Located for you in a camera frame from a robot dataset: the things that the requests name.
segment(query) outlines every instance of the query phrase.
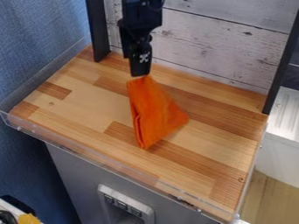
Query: whitewashed wood wall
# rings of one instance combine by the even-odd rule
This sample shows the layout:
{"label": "whitewashed wood wall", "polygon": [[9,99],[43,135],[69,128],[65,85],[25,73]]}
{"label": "whitewashed wood wall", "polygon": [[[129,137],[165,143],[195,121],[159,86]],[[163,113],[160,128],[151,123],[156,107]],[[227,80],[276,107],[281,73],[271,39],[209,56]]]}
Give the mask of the whitewashed wood wall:
{"label": "whitewashed wood wall", "polygon": [[[106,0],[110,45],[121,51],[122,0]],[[299,0],[166,0],[154,61],[266,94]]]}

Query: orange cloth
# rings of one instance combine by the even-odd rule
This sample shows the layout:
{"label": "orange cloth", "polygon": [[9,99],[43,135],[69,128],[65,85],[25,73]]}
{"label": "orange cloth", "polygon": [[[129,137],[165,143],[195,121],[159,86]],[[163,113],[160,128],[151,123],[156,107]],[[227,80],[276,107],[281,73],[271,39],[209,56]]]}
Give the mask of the orange cloth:
{"label": "orange cloth", "polygon": [[188,122],[188,115],[148,75],[128,81],[127,88],[141,148],[149,148]]}

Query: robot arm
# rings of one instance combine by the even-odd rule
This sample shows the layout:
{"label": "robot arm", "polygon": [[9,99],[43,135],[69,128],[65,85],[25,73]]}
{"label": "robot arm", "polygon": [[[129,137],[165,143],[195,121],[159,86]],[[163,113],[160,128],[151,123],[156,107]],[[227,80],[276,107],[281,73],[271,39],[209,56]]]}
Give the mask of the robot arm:
{"label": "robot arm", "polygon": [[150,73],[150,32],[162,25],[164,0],[122,0],[123,18],[118,21],[124,58],[132,76]]}

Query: wood grain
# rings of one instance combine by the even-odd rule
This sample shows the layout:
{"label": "wood grain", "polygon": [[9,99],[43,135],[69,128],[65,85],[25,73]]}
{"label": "wood grain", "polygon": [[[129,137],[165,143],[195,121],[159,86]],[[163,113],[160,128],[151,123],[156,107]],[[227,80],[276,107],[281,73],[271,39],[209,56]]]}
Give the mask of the wood grain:
{"label": "wood grain", "polygon": [[72,92],[72,90],[57,86],[48,81],[45,81],[37,90],[60,100],[64,100]]}
{"label": "wood grain", "polygon": [[[120,0],[105,1],[112,4],[107,9],[108,15],[112,16],[113,7],[120,3]],[[252,0],[250,3],[246,0],[172,0],[166,1],[164,8],[288,33],[299,3],[296,0],[288,0],[288,3],[282,0]]]}
{"label": "wood grain", "polygon": [[[117,30],[116,21],[122,14],[119,4],[113,13]],[[165,9],[163,26],[153,37],[153,53],[159,62],[180,65],[227,84],[246,83],[250,90],[266,93],[288,35]],[[111,45],[121,47],[120,40]]]}
{"label": "wood grain", "polygon": [[240,217],[252,224],[297,223],[299,189],[254,171]]}
{"label": "wood grain", "polygon": [[88,47],[11,113],[35,124],[46,141],[230,221],[267,120],[265,96],[154,65],[153,78],[191,120],[141,150],[126,90],[128,62],[115,53],[101,63],[91,56]]}

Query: black metal frame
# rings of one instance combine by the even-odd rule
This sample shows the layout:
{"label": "black metal frame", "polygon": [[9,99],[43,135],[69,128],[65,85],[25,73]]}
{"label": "black metal frame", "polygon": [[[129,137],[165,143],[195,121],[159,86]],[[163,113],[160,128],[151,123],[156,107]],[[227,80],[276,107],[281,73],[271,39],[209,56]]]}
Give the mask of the black metal frame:
{"label": "black metal frame", "polygon": [[288,43],[284,49],[284,53],[282,55],[281,63],[278,66],[275,78],[272,82],[272,86],[268,92],[268,97],[264,105],[264,109],[262,113],[268,115],[271,111],[271,108],[275,102],[275,98],[278,94],[279,88],[282,85],[283,77],[286,73],[287,67],[291,60],[293,51],[296,48],[296,43],[299,38],[299,11],[297,12],[297,16],[295,22],[293,24],[293,28],[291,33],[289,34]]}
{"label": "black metal frame", "polygon": [[99,62],[110,52],[106,12],[103,0],[86,0],[94,61]]}

